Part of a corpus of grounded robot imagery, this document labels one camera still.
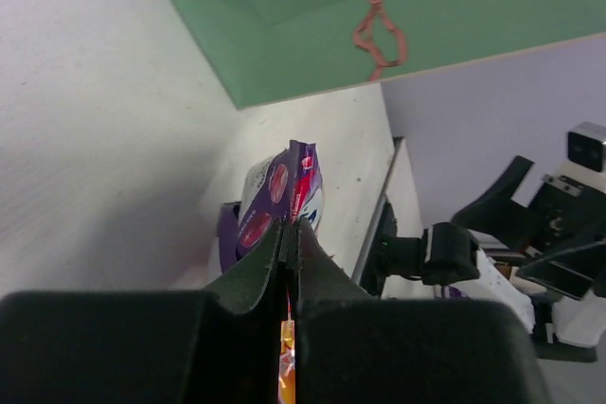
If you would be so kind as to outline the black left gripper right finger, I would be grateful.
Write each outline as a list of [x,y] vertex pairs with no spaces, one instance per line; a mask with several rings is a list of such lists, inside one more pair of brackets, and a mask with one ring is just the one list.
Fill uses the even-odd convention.
[[296,226],[295,395],[300,403],[547,403],[523,325],[472,300],[381,300]]

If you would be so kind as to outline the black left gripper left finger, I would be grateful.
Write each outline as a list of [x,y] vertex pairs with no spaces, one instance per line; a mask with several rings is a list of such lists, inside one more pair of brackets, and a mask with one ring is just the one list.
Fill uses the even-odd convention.
[[286,222],[200,290],[19,291],[1,302],[5,403],[274,403]]

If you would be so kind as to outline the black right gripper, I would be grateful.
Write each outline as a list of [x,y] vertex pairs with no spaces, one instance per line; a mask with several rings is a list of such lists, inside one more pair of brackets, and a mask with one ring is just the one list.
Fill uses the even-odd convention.
[[517,272],[522,279],[578,301],[589,292],[604,298],[605,193],[546,174],[528,208],[512,197],[533,165],[516,156],[451,223],[492,236],[512,251],[534,250]]

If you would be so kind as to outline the purple foxs candy bag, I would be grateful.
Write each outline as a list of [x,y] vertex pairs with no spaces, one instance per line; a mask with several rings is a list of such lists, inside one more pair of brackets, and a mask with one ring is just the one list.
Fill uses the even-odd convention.
[[238,202],[222,205],[216,251],[227,272],[257,246],[274,220],[306,219],[316,229],[323,215],[323,176],[314,143],[296,140],[249,168]]

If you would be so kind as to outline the decorated paper bag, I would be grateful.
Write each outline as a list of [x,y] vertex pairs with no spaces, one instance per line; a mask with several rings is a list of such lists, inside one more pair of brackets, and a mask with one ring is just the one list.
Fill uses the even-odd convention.
[[239,108],[605,29],[605,0],[171,0]]

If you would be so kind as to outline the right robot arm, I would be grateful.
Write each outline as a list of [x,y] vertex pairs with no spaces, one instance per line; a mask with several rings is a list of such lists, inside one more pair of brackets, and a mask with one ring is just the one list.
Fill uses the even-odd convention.
[[380,296],[390,276],[441,299],[491,300],[519,318],[539,358],[597,360],[605,330],[605,162],[570,154],[529,205],[513,196],[531,162],[514,158],[452,219],[400,237],[383,207],[360,284]]

